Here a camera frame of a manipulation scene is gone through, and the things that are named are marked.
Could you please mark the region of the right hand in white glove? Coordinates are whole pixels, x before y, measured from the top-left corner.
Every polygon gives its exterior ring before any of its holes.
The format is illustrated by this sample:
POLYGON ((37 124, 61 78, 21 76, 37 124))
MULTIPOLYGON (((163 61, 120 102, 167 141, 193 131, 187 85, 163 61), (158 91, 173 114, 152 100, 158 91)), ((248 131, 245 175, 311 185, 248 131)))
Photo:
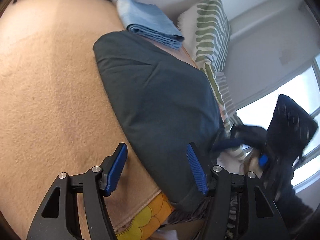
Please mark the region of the right hand in white glove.
POLYGON ((255 148, 252 149, 240 165, 240 173, 245 175, 248 172, 254 172, 258 178, 261 178, 263 169, 259 166, 259 156, 260 151, 255 148))

